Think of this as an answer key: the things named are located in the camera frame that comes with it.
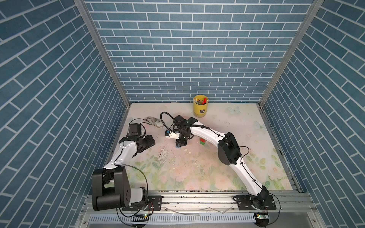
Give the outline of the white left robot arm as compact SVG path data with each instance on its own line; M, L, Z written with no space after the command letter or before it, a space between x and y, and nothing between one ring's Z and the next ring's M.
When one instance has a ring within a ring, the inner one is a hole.
M128 133L118 141L119 147L111 160L92 174L92 206L95 211L128 209L138 211L147 206L148 187L132 188L127 168L133 157L154 146L155 140L145 133L141 123L131 123Z

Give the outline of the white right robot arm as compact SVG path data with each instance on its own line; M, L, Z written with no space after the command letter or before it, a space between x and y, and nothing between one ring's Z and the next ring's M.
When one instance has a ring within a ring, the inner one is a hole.
M160 114L160 120L163 126L166 127L165 136L167 138L174 138L176 147L178 148L186 146L188 141L194 136L204 139L215 146L218 150L219 160L235 171L246 186L252 199L262 204L266 202L270 193L256 179L244 162L243 158L245 155L240 151L242 146L238 145L233 133L228 132L224 134L203 125L193 117L189 119L185 119L180 115L173 117L165 111Z

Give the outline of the yellow pen holder cup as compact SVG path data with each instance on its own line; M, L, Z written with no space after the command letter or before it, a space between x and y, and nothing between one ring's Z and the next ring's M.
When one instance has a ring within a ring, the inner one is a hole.
M196 117L204 117L207 113L209 99L205 95L196 95L193 99L193 112Z

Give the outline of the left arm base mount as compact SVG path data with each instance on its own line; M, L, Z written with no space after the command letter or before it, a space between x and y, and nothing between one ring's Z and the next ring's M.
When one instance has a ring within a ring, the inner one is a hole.
M141 202L131 203L129 206L122 208L122 211L160 211L162 206L162 199L163 196L155 195L155 196L148 196L147 200Z

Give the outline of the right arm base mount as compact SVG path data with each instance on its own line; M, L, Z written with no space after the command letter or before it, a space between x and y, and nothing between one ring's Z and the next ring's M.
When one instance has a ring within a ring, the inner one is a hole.
M236 195L232 199L237 203L240 211L274 211L277 209L272 195L264 200L251 195Z

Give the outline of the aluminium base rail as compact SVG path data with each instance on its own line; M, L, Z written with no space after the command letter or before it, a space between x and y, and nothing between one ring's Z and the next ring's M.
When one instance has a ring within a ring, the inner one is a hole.
M226 213L237 212L240 209L247 212L254 212L252 200L248 193L242 191L150 191L149 195L161 196L157 202L157 212L178 213ZM308 193L297 191L273 191L271 192L270 205L265 211L269 212L312 212L316 206Z

